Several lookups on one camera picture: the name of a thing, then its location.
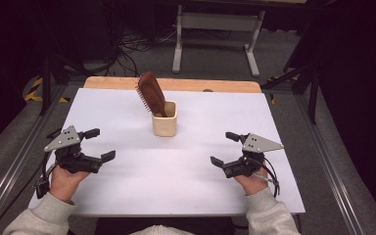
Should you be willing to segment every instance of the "beige cup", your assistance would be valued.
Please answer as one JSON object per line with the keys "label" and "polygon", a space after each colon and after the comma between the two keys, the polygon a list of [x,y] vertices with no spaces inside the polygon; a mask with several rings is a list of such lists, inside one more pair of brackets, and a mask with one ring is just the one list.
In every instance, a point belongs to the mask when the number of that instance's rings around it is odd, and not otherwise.
{"label": "beige cup", "polygon": [[176,102],[165,101],[164,111],[168,117],[161,114],[152,114],[154,134],[162,137],[170,137],[176,134],[176,117],[178,114]]}

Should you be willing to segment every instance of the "white metal frame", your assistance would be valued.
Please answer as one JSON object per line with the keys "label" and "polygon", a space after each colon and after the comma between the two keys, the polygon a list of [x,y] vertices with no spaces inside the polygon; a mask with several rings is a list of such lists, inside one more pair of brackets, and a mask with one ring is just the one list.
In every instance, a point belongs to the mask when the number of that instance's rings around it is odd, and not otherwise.
{"label": "white metal frame", "polygon": [[250,31],[252,33],[252,38],[249,43],[244,45],[244,48],[252,75],[259,76],[259,69],[253,51],[259,36],[263,18],[264,11],[260,11],[258,16],[183,13],[182,6],[179,5],[178,15],[176,17],[176,45],[175,54],[173,56],[172,72],[178,73],[181,68],[182,28],[200,28]]}

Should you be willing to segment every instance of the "brush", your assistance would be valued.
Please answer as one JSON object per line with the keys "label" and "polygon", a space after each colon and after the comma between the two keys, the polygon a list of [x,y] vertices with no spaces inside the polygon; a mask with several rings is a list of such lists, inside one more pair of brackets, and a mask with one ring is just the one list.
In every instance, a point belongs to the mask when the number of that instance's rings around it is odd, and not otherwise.
{"label": "brush", "polygon": [[153,72],[147,71],[140,76],[136,91],[148,112],[167,118],[165,96]]}

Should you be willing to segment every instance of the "wrist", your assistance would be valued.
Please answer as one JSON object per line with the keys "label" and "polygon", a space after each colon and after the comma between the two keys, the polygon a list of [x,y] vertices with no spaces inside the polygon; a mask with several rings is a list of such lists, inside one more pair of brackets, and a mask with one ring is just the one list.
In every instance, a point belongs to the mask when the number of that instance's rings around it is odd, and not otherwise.
{"label": "wrist", "polygon": [[57,189],[57,188],[50,188],[49,192],[54,198],[63,201],[67,204],[71,204],[71,197],[72,195],[69,193],[69,190]]}
{"label": "wrist", "polygon": [[244,192],[246,193],[246,196],[252,196],[264,189],[266,189],[268,185],[249,185],[247,187],[243,187]]}

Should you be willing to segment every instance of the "table surface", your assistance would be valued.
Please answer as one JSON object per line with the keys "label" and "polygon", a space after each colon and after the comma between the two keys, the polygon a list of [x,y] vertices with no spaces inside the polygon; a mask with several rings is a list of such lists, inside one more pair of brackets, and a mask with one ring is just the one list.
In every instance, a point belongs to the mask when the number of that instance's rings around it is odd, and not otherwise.
{"label": "table surface", "polygon": [[[228,163],[242,155],[241,144],[226,139],[226,131],[251,132],[281,143],[259,85],[159,78],[166,99],[178,104],[178,118],[174,137],[158,137],[152,131],[151,114],[134,91],[135,82],[137,78],[89,77],[74,98],[64,129],[74,125],[77,131],[101,130],[98,137],[82,141],[83,153],[97,158],[117,151],[114,160],[80,184],[73,197],[78,205],[74,214],[244,215],[247,202],[243,189],[233,178],[225,178],[222,170],[211,164],[210,156]],[[191,84],[194,91],[175,91],[188,89],[183,84]],[[214,92],[202,92],[204,89]],[[285,151],[266,152],[265,156],[280,182],[277,199],[291,213],[305,212]],[[29,207],[38,203],[34,195]]]}

